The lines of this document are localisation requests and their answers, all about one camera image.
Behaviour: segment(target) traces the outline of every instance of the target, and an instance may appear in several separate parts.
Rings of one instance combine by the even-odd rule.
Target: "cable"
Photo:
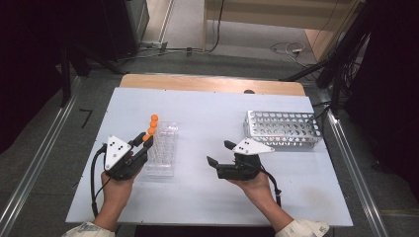
[[[96,192],[96,194],[95,194],[95,200],[96,200],[96,198],[98,198],[98,195],[99,195],[99,193],[101,192],[101,190],[108,184],[108,182],[111,180],[112,178],[110,177],[106,182],[105,182],[105,184],[100,188],[100,189],[98,189],[98,191]]]
[[[222,16],[222,10],[224,8],[224,0],[221,2],[221,8],[219,9],[219,16],[218,16],[218,25],[216,27],[216,42],[215,45],[212,47],[212,49],[208,50],[208,52],[213,52],[219,43],[219,26],[221,24],[221,16]]]
[[[310,73],[310,75],[312,76],[312,78],[314,78],[314,81],[315,81],[315,80],[317,80],[317,78],[313,75],[313,72],[312,72],[312,73]],[[304,76],[304,78],[305,78],[305,80],[307,80],[307,81],[312,81],[311,79],[308,79],[308,78],[307,78],[307,75],[305,75],[305,76]]]
[[[315,46],[315,43],[317,42],[317,38],[318,38],[318,36],[320,35],[320,33],[327,27],[327,25],[329,25],[329,23],[330,23],[330,20],[332,19],[332,16],[333,16],[333,13],[335,13],[335,10],[336,10],[336,7],[338,6],[338,1],[339,0],[336,0],[336,2],[335,2],[335,7],[333,8],[333,10],[332,10],[332,13],[330,13],[330,16],[329,16],[329,19],[327,20],[327,23],[323,26],[323,28],[317,33],[317,36],[315,37],[315,40],[314,40],[314,43],[313,43],[313,45],[312,45],[312,47],[314,47]]]
[[[251,168],[251,169],[254,169],[254,170],[256,170],[256,171],[262,172],[262,173],[264,173],[265,175],[267,175],[267,176],[268,176],[268,178],[271,180],[272,184],[274,185],[275,200],[276,200],[276,202],[277,202],[277,205],[278,205],[279,207],[281,207],[281,192],[282,192],[282,191],[281,191],[280,189],[278,189],[277,181],[275,180],[274,176],[273,176],[273,175],[271,175],[268,171],[266,171],[266,170],[265,170],[265,167],[263,167],[263,165],[261,165],[261,167],[256,167],[256,166],[254,166],[254,165],[252,165],[252,164],[249,164],[249,163],[247,163],[247,162],[242,162],[242,161],[238,161],[238,160],[236,160],[236,162],[237,162],[238,164],[241,164],[241,165],[247,166],[247,167],[249,167],[249,168]]]
[[[318,106],[325,106],[325,105],[330,105],[332,102],[331,101],[327,101],[327,102],[321,102],[318,104],[314,104],[312,105],[313,107],[318,107]]]
[[[176,53],[176,52],[187,52],[187,53],[192,53],[193,52],[193,53],[204,53],[204,54],[213,52],[216,49],[216,47],[218,46],[218,43],[219,43],[219,29],[220,29],[220,25],[221,25],[221,16],[222,16],[223,8],[224,8],[224,0],[222,0],[221,8],[219,10],[218,24],[217,24],[217,30],[216,30],[217,31],[216,42],[215,42],[215,45],[212,47],[212,49],[201,50],[200,48],[193,48],[193,47],[186,47],[186,48],[167,47],[167,48],[164,48],[164,51],[160,52],[160,53],[155,53],[155,54],[145,55],[145,56],[128,57],[128,58],[124,58],[122,60],[130,60],[130,59],[135,59],[135,58],[148,58],[148,57],[161,56],[161,55],[166,55],[166,54],[169,54],[169,53]],[[145,49],[140,50],[138,53],[141,53],[141,52],[144,52],[144,51],[150,51],[150,50],[161,50],[161,48],[147,45],[145,47]]]
[[[285,44],[286,46],[285,46],[285,49],[284,49],[284,51],[285,52],[278,52],[278,50],[276,49],[276,46],[277,45],[280,45],[280,44]],[[300,47],[299,48],[297,48],[297,49],[299,49],[299,51],[297,52],[297,53],[295,53],[295,56],[293,56],[292,55],[292,53],[291,52],[289,52],[289,46],[291,46],[291,45],[294,45],[294,44],[299,44],[300,45]],[[302,43],[302,42],[277,42],[277,43],[274,43],[274,44],[272,44],[270,47],[269,47],[269,49],[272,51],[272,52],[274,52],[274,53],[277,53],[277,54],[286,54],[290,59],[292,59],[294,62],[296,62],[298,65],[300,65],[300,66],[302,66],[301,67],[301,71],[304,69],[304,68],[307,68],[307,67],[309,67],[309,66],[312,66],[312,65],[316,65],[316,64],[318,64],[318,65],[320,65],[319,63],[316,63],[316,64],[303,64],[303,63],[301,63],[301,62],[299,62],[296,58],[305,50],[305,44],[304,43]],[[314,80],[317,80],[317,78],[312,74],[312,73],[310,73],[310,75],[314,78]]]
[[[321,117],[321,134],[322,134],[322,136],[323,136],[323,140],[324,140],[324,143],[325,143],[325,145],[326,145],[326,149],[327,150],[329,150],[329,146],[328,146],[328,142],[327,142],[327,139],[326,139],[326,137],[324,136],[324,125],[325,125],[325,121],[326,121],[326,119],[327,119],[327,114],[329,113],[329,110],[330,110],[330,108],[331,108],[331,105],[330,105],[330,103],[331,102],[324,102],[325,103],[325,105],[327,105],[324,109],[323,109],[323,111],[320,113],[320,115],[318,115],[315,119],[318,119],[318,118],[320,118]],[[333,160],[332,160],[332,157],[329,157],[330,158],[330,162],[332,163],[332,167],[333,168],[335,168],[335,164],[334,164],[334,162],[333,162]]]
[[[215,39],[215,0],[212,0],[212,8],[213,8],[213,15],[212,15],[212,41],[216,41],[216,39]]]
[[[370,34],[364,34],[361,37],[361,40],[357,43],[357,45],[354,47],[354,49],[351,51],[349,58],[347,60],[347,63],[344,65],[343,73],[341,76],[342,80],[342,92],[347,96],[352,96],[352,91],[350,89],[350,86],[352,82],[354,81],[354,75],[357,73],[358,69],[355,65],[361,65],[356,62],[356,59],[358,57],[358,54],[360,53],[361,48],[366,44],[366,42],[369,40]]]
[[[98,216],[98,206],[96,204],[96,195],[95,195],[95,167],[96,161],[100,154],[106,152],[107,144],[103,144],[102,147],[96,152],[95,156],[92,159],[92,165],[90,167],[90,196],[92,198],[92,210],[94,216]]]

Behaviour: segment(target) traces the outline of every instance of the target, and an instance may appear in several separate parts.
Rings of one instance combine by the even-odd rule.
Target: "metal frame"
[[[49,152],[51,151],[56,138],[59,136],[61,129],[64,126],[75,101],[77,100],[81,85],[81,78],[76,77],[71,88],[73,95],[71,96],[67,105],[58,111],[58,114],[53,121],[48,133],[43,139],[43,142],[37,154],[33,158],[32,163],[28,167],[28,170],[26,171],[18,187],[16,187],[16,189],[11,194],[6,204],[6,208],[1,215],[0,236],[9,236],[13,224],[21,212],[25,201],[31,192],[31,189],[37,181],[38,175],[40,174],[42,167],[48,158]]]
[[[246,136],[274,148],[314,147],[322,139],[314,113],[248,111]]]
[[[164,17],[163,26],[161,28],[159,38],[158,38],[158,41],[160,42],[163,41],[164,35],[166,34],[167,24],[169,23],[169,18],[172,13],[173,5],[174,5],[174,0],[170,0],[169,7],[167,8],[166,16]]]
[[[330,101],[327,89],[320,91],[320,98],[323,102]],[[366,214],[367,220],[370,223],[370,227],[374,233],[374,236],[389,236],[385,224],[382,221],[379,210],[376,206],[376,202],[374,201],[373,195],[368,188],[367,182],[364,179],[360,168],[358,167],[357,160],[355,159],[348,140],[346,139],[341,122],[335,119],[331,111],[328,111],[327,117],[339,144],[343,159],[348,168],[349,174],[351,175],[351,180],[354,183],[355,190],[358,193],[358,197],[360,198],[361,205],[363,206],[364,213]]]

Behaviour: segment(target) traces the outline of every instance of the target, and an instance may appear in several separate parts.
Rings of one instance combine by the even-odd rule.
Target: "wrist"
[[[124,207],[124,205],[105,202],[93,223],[104,229],[115,231],[117,227],[117,221],[120,218]]]
[[[266,210],[270,209],[272,206],[278,206],[273,198],[257,198],[251,201],[260,210]]]
[[[264,190],[253,194],[249,193],[246,195],[250,199],[250,201],[252,201],[252,203],[256,206],[267,204],[270,202],[275,202],[274,198],[272,197],[271,191],[269,190]]]

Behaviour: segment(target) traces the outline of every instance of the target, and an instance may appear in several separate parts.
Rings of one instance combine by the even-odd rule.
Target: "black equipment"
[[[136,139],[130,141],[128,144],[133,146],[139,146],[142,143],[142,137],[145,132],[140,134]],[[130,154],[125,155],[115,166],[106,171],[107,176],[117,181],[129,180],[142,166],[148,161],[147,151],[153,145],[153,136],[150,136],[142,145],[142,148],[133,156]]]
[[[280,81],[293,82],[312,72],[324,68],[315,83],[318,88],[324,89],[333,81],[330,109],[337,119],[337,108],[342,89],[343,68],[346,64],[352,63],[354,56],[357,56],[361,48],[360,42],[364,42],[366,35],[370,33],[376,4],[377,0],[369,0],[365,3],[365,6],[352,23],[348,32],[344,35],[336,49],[331,52],[331,55],[329,55],[328,58],[316,63],[315,65],[305,68],[291,77],[280,79]]]
[[[142,148],[135,154],[131,155],[130,150],[135,146],[139,146],[142,143],[142,138],[146,133],[142,132],[138,137],[134,140],[130,141],[127,145],[129,145],[129,150],[126,154],[118,160],[115,165],[109,169],[105,169],[106,163],[106,155],[107,149],[109,146],[113,146],[113,144],[106,144],[104,143],[102,147],[96,152],[95,156],[92,160],[92,166],[90,170],[90,195],[92,198],[92,210],[95,217],[98,215],[98,206],[96,205],[96,197],[99,191],[107,184],[104,184],[97,193],[95,193],[95,166],[96,160],[98,159],[99,155],[105,153],[105,160],[104,160],[104,170],[106,170],[106,175],[110,177],[110,179],[114,179],[116,181],[124,181],[131,179],[134,175],[136,175],[142,166],[148,161],[147,151],[153,145],[153,136],[149,136],[146,141],[144,141]]]
[[[377,23],[344,107],[368,136],[379,165],[404,179],[417,200],[418,7],[416,1],[377,5]]]
[[[125,75],[109,60],[139,51],[149,22],[145,0],[75,0],[51,4],[52,29],[60,42],[64,107],[71,97],[70,62],[77,75],[88,77],[91,58],[110,71]]]
[[[225,140],[224,146],[229,150],[233,150],[236,144]],[[278,206],[281,206],[281,190],[278,189],[277,181],[274,176],[268,173],[262,166],[259,155],[244,155],[234,152],[234,157],[234,165],[220,165],[216,160],[210,158],[209,156],[207,156],[207,160],[209,165],[216,169],[219,179],[249,181],[255,179],[260,172],[266,174],[272,184],[274,184],[276,202]]]

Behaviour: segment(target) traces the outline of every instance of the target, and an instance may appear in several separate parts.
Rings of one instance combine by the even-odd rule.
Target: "aluminum rail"
[[[38,175],[40,174],[42,167],[48,158],[49,152],[51,151],[56,138],[59,136],[61,129],[64,126],[75,101],[77,100],[81,86],[81,78],[76,77],[72,83],[71,88],[73,95],[71,96],[67,105],[58,111],[55,120],[49,128],[45,138],[43,139],[43,142],[37,154],[34,156],[30,166],[28,167],[24,177],[22,178],[18,187],[15,188],[9,197],[9,200],[6,203],[6,208],[0,219],[0,236],[9,236],[13,224],[21,212],[31,192],[31,189],[37,181]]]
[[[330,97],[326,89],[320,91],[320,98],[323,102],[330,101]],[[360,198],[364,213],[366,214],[367,220],[370,223],[370,227],[374,233],[374,236],[389,236],[385,224],[382,221],[379,210],[376,206],[376,202],[374,201],[373,195],[368,188],[367,182],[364,179],[360,168],[358,167],[357,160],[355,159],[348,140],[346,139],[341,122],[335,119],[331,111],[328,111],[327,117],[338,142],[339,148],[341,149],[343,159],[346,163],[349,174],[351,175],[355,190],[358,193],[358,197]]]

